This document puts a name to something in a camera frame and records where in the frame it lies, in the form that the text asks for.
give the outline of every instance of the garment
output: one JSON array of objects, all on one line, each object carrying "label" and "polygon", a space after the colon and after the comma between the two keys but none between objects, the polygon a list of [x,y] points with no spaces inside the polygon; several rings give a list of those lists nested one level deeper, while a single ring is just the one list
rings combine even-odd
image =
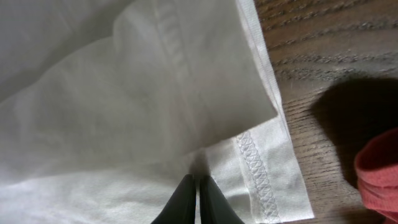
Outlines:
[{"label": "garment", "polygon": [[[39,25],[21,24],[51,32],[32,47],[24,30],[10,63],[34,64],[26,49],[53,50],[57,19],[76,27],[104,2],[35,4]],[[6,3],[4,17],[26,7]],[[7,71],[5,83],[20,78]],[[187,173],[210,174],[245,223],[313,217],[252,1],[134,1],[111,37],[9,95],[0,223],[150,223]]]},{"label": "garment", "polygon": [[355,159],[358,189],[369,209],[398,223],[398,128],[372,139]]}]

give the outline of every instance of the brown wooden surface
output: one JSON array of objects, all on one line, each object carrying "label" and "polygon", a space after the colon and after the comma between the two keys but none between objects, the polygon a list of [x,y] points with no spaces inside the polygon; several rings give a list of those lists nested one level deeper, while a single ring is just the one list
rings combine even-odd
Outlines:
[{"label": "brown wooden surface", "polygon": [[398,1],[257,0],[256,7],[315,212],[294,223],[381,223],[362,205],[353,159],[398,126]]}]

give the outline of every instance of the folded white fabric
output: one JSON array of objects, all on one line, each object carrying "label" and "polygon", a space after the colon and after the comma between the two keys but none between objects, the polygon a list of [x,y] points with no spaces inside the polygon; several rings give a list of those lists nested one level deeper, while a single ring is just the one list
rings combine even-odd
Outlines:
[{"label": "folded white fabric", "polygon": [[251,0],[134,1],[0,124],[0,223],[150,223],[187,173],[245,223],[313,217]]}]

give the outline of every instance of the wood grain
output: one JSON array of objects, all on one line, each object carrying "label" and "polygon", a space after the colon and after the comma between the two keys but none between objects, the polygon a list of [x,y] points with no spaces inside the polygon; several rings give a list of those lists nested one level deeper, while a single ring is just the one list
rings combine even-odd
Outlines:
[{"label": "wood grain", "polygon": [[355,154],[398,126],[396,0],[257,0],[315,212],[294,223],[382,223],[356,189]]}]

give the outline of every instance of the red fabric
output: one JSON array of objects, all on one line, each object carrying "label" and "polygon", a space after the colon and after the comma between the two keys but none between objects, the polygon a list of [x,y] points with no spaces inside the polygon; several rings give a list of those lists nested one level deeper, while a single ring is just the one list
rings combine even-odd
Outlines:
[{"label": "red fabric", "polygon": [[365,207],[398,223],[398,128],[372,139],[355,158]]}]

